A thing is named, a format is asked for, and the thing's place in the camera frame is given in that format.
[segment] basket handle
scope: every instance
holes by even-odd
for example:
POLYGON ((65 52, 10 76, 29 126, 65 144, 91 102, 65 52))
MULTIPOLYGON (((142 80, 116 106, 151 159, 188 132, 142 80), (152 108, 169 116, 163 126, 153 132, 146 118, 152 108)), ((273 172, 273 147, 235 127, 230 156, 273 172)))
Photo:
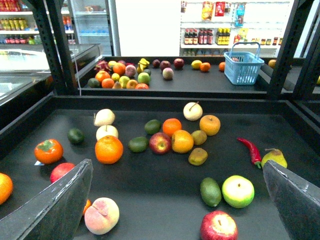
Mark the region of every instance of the basket handle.
POLYGON ((238 45, 238 44, 258 44, 258 49, 256 50, 256 52, 255 52, 255 58, 259 58, 259 56, 260 56, 260 48, 261 48, 261 46, 260 46, 260 43, 258 43, 257 41, 247 41, 247 42, 236 42, 235 44, 233 44, 233 46, 232 46, 232 48, 231 48, 231 51, 230 51, 230 53, 229 53, 229 57, 232 55, 232 51, 233 51, 233 49, 234 49, 234 46, 235 45, 238 45))

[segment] white apple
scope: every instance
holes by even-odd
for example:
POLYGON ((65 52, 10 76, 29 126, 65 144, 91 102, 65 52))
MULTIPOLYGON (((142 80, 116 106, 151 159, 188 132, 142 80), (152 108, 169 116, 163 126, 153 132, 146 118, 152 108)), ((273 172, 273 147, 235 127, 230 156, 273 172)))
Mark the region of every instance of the white apple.
POLYGON ((233 175, 222 184, 222 195, 230 206, 242 209, 253 201, 255 188, 251 181, 243 176, 233 175))
POLYGON ((202 107, 198 102, 189 102, 183 108, 183 115, 187 120, 196 121, 201 118, 203 114, 202 107))
POLYGON ((112 126, 112 125, 104 125, 98 128, 96 131, 95 137, 98 141, 99 139, 105 137, 105 136, 114 136, 116 138, 119 137, 118 130, 112 126))
POLYGON ((110 109, 102 109, 94 117, 95 126, 111 125, 115 121, 116 115, 110 109))
POLYGON ((237 240, 238 228, 229 214, 216 210, 203 217, 200 235, 202 240, 237 240))

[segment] white wall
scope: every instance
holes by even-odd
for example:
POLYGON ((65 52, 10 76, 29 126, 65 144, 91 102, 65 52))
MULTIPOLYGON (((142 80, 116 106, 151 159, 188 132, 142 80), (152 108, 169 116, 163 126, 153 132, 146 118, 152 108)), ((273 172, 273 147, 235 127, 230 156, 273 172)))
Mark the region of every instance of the white wall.
POLYGON ((115 0, 115 4, 121 56, 179 55, 181 1, 115 0))

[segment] apple stem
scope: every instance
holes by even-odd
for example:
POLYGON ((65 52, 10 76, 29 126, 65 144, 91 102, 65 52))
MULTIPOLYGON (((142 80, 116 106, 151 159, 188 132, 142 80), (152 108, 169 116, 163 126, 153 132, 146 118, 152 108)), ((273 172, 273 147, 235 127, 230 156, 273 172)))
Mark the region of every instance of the apple stem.
POLYGON ((191 111, 191 109, 195 106, 195 105, 197 105, 199 103, 199 101, 197 101, 195 104, 193 104, 190 108, 189 108, 189 111, 191 111))

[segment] pear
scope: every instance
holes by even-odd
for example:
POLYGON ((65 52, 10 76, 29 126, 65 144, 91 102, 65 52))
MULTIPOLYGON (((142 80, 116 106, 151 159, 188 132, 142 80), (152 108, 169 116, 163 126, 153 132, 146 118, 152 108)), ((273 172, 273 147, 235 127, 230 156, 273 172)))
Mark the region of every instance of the pear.
POLYGON ((194 145, 201 145, 207 140, 207 134, 202 130, 195 130, 191 133, 194 145))
POLYGON ((196 147, 189 155, 188 161, 195 166, 202 165, 208 158, 208 153, 201 147, 196 147))
POLYGON ((284 168, 287 168, 288 163, 285 159, 284 154, 282 153, 282 151, 280 149, 270 148, 270 149, 266 149, 266 151, 270 151, 270 152, 268 152, 262 158, 262 161, 261 161, 262 167, 264 167, 264 165, 266 164, 267 161, 273 160, 276 163, 278 163, 279 165, 283 166, 284 168))

